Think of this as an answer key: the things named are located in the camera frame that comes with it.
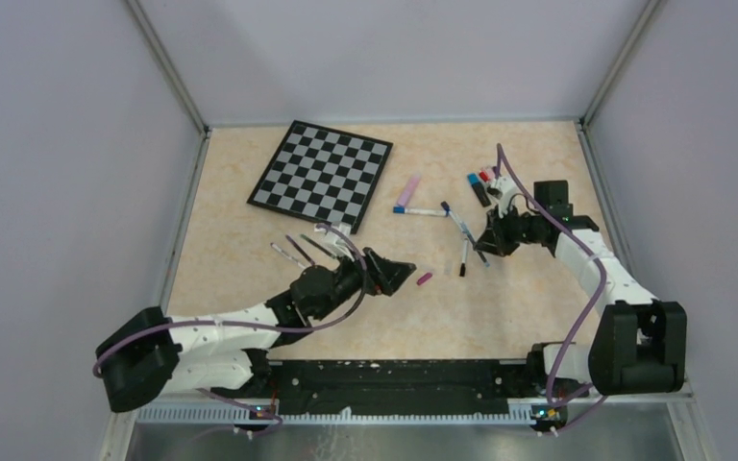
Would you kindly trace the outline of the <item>blue gel pen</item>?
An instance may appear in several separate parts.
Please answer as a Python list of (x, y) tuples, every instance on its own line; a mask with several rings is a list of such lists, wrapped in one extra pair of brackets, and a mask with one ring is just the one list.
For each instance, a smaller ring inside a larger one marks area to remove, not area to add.
[(484, 253), (477, 247), (477, 241), (474, 238), (474, 236), (469, 232), (465, 232), (466, 240), (471, 244), (472, 250), (478, 255), (480, 258), (482, 264), (488, 268), (490, 266), (490, 263), (487, 259), (487, 257), (484, 255)]

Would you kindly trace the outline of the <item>green gel pen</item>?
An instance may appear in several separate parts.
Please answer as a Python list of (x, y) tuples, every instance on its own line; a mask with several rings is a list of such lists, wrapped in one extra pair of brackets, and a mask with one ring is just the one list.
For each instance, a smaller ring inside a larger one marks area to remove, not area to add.
[(329, 258), (338, 260), (338, 256), (335, 253), (333, 253), (331, 250), (325, 248), (322, 244), (317, 243), (315, 240), (313, 240), (312, 238), (308, 237), (307, 235), (305, 235), (303, 233), (300, 233), (299, 236), (304, 241), (306, 241), (309, 245), (311, 245), (312, 247), (314, 247), (315, 249), (317, 249), (318, 251), (320, 251), (324, 255), (328, 256)]

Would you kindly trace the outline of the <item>purple gel pen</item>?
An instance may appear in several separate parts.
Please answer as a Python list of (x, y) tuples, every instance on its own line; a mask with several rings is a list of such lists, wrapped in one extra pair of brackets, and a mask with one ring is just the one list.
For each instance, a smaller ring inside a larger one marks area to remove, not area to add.
[(299, 253), (299, 255), (310, 265), (315, 265), (314, 259), (306, 252), (301, 245), (290, 235), (286, 234), (285, 239)]

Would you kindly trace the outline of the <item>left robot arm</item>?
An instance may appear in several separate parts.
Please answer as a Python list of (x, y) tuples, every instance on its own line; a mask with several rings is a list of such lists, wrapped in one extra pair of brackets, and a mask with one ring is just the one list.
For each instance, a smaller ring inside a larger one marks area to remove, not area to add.
[(353, 314), (366, 296), (393, 296), (417, 269), (369, 247), (337, 261), (333, 269), (309, 266), (285, 291), (234, 312), (180, 317), (158, 306), (138, 311), (95, 351), (93, 373), (111, 412), (192, 390), (257, 397), (270, 381), (268, 351), (334, 326), (330, 316), (345, 302), (352, 302), (347, 312)]

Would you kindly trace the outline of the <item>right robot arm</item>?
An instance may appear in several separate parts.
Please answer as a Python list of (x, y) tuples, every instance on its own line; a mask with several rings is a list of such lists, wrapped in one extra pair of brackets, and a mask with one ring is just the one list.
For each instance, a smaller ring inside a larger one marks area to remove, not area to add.
[(525, 369), (525, 382), (549, 396), (564, 379), (602, 396), (673, 393), (685, 381), (687, 315), (677, 302), (664, 302), (644, 288), (608, 248), (595, 221), (576, 215), (565, 181), (537, 182), (521, 211), (516, 182), (501, 177), (489, 192), (498, 203), (488, 210), (477, 250), (507, 256), (524, 245), (547, 249), (575, 277), (587, 296), (586, 310), (599, 317), (593, 339), (577, 344), (576, 320), (559, 343), (533, 351), (541, 359)]

